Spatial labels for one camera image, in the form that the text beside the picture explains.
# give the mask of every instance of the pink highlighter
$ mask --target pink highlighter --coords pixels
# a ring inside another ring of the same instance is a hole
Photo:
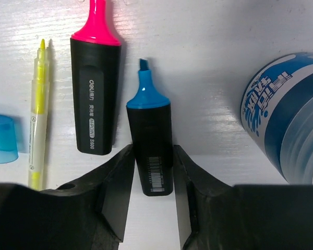
[[[70,39],[78,150],[112,149],[121,43],[106,24],[105,0],[90,0],[88,20]]]

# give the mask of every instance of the tabletop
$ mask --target tabletop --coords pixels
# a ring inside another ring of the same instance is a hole
[[[0,114],[14,117],[19,158],[0,182],[26,184],[31,80],[42,38],[50,41],[51,94],[46,187],[55,189],[131,143],[125,104],[137,91],[138,59],[172,102],[174,143],[229,185],[286,183],[239,121],[250,78],[271,60],[313,51],[313,0],[107,0],[108,23],[123,43],[116,141],[106,156],[76,148],[70,36],[85,23],[86,0],[0,0]],[[120,250],[179,249],[174,193],[146,197],[135,171]]]

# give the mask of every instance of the yellow marker pen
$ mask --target yellow marker pen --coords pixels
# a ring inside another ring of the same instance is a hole
[[[35,59],[31,94],[28,186],[35,190],[42,189],[49,85],[49,61],[43,39]]]

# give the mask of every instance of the blue highlighter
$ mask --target blue highlighter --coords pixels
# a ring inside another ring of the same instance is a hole
[[[147,196],[173,191],[171,102],[153,86],[152,71],[140,60],[139,90],[127,105],[142,190]]]

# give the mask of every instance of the barcode label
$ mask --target barcode label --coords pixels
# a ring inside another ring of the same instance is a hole
[[[150,184],[152,185],[151,192],[164,192],[165,188],[163,187],[164,181],[160,157],[149,157],[148,166]]]

